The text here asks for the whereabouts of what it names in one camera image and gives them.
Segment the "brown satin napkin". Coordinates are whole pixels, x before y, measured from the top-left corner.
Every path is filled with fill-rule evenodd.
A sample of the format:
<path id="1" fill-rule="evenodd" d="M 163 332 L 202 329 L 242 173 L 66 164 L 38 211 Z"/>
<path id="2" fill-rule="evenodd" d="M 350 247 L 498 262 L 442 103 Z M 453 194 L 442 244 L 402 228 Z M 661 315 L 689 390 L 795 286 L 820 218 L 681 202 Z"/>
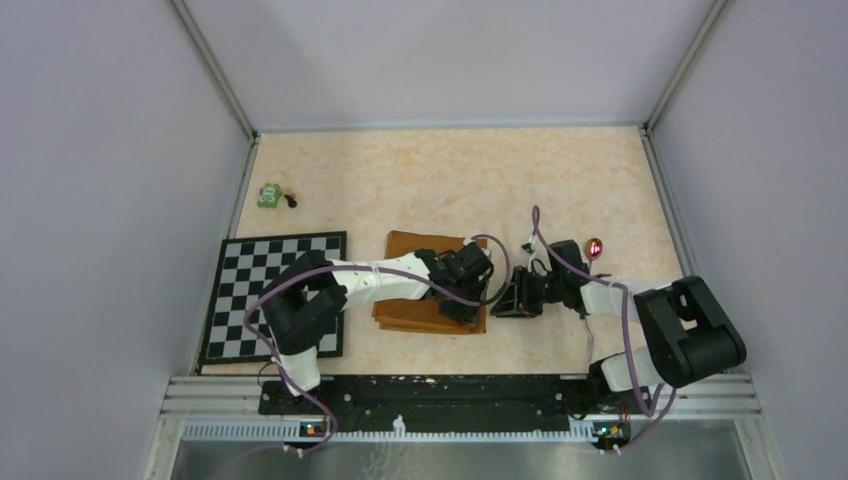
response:
<path id="1" fill-rule="evenodd" d="M 462 237 L 426 235 L 392 230 L 387 235 L 385 257 L 399 257 L 419 249 L 430 249 L 437 253 L 458 250 L 463 246 Z M 418 334 L 482 335 L 486 333 L 487 314 L 479 312 L 479 319 L 462 323 L 439 313 L 437 299 L 386 300 L 373 305 L 372 314 L 383 330 Z"/>

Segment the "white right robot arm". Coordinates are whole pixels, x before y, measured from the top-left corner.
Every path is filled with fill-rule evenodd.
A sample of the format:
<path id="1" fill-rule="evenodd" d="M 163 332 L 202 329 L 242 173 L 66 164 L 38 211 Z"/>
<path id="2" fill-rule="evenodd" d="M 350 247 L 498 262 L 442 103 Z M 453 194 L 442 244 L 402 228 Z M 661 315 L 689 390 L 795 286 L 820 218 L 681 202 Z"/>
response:
<path id="1" fill-rule="evenodd" d="M 645 346 L 589 366 L 586 397 L 612 412 L 634 387 L 682 388 L 744 363 L 747 346 L 706 281 L 688 276 L 668 285 L 642 287 L 600 276 L 573 240 L 555 242 L 548 264 L 536 259 L 514 268 L 506 293 L 491 308 L 499 318 L 535 318 L 559 303 L 584 316 L 626 317 L 640 325 Z"/>

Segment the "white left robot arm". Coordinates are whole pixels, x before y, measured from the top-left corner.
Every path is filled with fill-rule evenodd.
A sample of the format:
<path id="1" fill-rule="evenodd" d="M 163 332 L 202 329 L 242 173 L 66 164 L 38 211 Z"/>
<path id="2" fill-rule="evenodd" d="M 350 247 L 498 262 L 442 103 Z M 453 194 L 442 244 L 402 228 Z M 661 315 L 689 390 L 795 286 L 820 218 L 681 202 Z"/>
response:
<path id="1" fill-rule="evenodd" d="M 439 314 L 473 323 L 494 266 L 489 251 L 468 241 L 443 254 L 419 249 L 373 262 L 330 260 L 318 250 L 300 255 L 259 294 L 256 307 L 270 329 L 273 360 L 285 373 L 283 401 L 297 413 L 319 404 L 318 346 L 347 309 L 390 300 L 434 298 Z"/>

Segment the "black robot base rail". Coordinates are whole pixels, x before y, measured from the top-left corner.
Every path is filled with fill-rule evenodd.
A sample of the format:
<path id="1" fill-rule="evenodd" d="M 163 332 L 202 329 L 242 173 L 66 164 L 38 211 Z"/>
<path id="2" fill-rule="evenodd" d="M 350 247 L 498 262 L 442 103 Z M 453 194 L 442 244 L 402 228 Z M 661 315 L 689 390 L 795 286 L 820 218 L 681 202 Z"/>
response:
<path id="1" fill-rule="evenodd" d="M 335 375 L 294 396 L 279 380 L 261 388 L 265 416 L 322 416 L 342 433 L 378 432 L 402 419 L 412 433 L 564 432 L 591 415 L 636 413 L 632 392 L 613 393 L 583 375 Z"/>

